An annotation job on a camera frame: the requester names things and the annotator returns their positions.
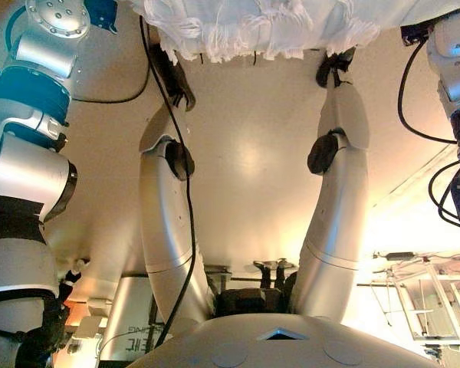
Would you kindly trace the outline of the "dark left robot hand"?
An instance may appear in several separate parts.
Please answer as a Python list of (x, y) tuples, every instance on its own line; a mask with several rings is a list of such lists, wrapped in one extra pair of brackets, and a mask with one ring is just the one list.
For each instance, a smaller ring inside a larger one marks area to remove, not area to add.
[(90, 15), (90, 23), (99, 28), (117, 34), (115, 21), (117, 2), (114, 0), (85, 0), (84, 5)]

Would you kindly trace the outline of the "dark right robot hand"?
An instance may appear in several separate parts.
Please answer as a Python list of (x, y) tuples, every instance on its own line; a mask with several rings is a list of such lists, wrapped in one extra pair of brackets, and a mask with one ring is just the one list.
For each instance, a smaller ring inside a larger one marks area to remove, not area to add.
[(400, 31), (403, 45), (408, 47), (427, 41), (433, 24), (434, 21), (424, 21), (415, 25), (401, 26)]

